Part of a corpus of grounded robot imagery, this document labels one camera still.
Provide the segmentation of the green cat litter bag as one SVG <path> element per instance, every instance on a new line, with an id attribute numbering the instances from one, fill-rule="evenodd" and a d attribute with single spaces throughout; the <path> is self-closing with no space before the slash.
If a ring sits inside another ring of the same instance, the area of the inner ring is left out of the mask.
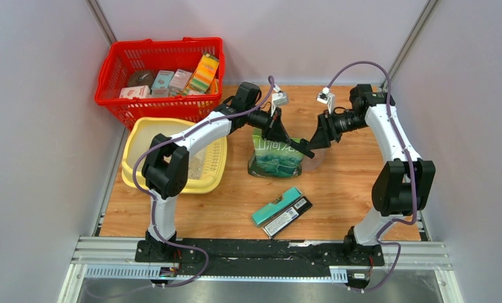
<path id="1" fill-rule="evenodd" d="M 304 155 L 293 147 L 264 140 L 261 130 L 252 132 L 254 152 L 248 161 L 248 174 L 262 178 L 290 179 L 302 173 Z"/>

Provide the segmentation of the clear plastic litter scoop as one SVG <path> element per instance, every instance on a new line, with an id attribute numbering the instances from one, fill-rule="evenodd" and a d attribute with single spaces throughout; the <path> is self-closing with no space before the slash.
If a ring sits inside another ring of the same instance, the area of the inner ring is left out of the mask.
<path id="1" fill-rule="evenodd" d="M 327 149 L 313 150 L 314 157 L 309 158 L 305 156 L 301 162 L 302 173 L 310 173 L 315 171 L 324 161 Z"/>

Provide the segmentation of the black bag sealing clip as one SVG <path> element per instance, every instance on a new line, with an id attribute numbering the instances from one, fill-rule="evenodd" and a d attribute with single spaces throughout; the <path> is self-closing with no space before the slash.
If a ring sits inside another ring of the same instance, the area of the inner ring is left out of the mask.
<path id="1" fill-rule="evenodd" d="M 308 143 L 309 142 L 307 140 L 302 138 L 299 141 L 290 139 L 289 146 L 299 153 L 302 153 L 304 156 L 312 159 L 315 157 L 315 154 L 308 148 Z"/>

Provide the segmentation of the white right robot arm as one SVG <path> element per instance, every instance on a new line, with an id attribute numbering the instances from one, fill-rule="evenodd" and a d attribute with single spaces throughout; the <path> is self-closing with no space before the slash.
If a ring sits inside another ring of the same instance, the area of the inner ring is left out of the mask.
<path id="1" fill-rule="evenodd" d="M 328 108 L 318 116 L 308 150 L 329 148 L 343 134 L 369 128 L 381 151 L 383 168 L 372 186 L 373 207 L 350 229 L 343 247 L 345 260 L 359 264 L 368 256 L 367 246 L 378 245 L 394 224 L 416 223 L 417 212 L 426 206 L 436 167 L 411 145 L 390 93 L 375 92 L 371 85 L 356 85 L 350 90 L 352 107 L 342 113 L 335 112 L 335 96 L 329 86 L 316 99 Z"/>

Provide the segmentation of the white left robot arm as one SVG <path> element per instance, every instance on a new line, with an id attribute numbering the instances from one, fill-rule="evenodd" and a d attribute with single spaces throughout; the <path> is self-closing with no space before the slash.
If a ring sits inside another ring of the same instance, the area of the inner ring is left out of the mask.
<path id="1" fill-rule="evenodd" d="M 174 243 L 176 201 L 188 181 L 189 159 L 217 139 L 226 137 L 245 125 L 261 130 L 264 139 L 291 144 L 290 136 L 281 121 L 281 110 L 261 106 L 279 92 L 272 83 L 266 95 L 250 82 L 242 82 L 236 94 L 225 99 L 200 122 L 186 130 L 166 136 L 154 136 L 150 148 L 136 161 L 133 170 L 145 179 L 137 189 L 150 196 L 152 210 L 142 248 L 151 251 L 161 262 L 170 261 L 178 245 Z"/>

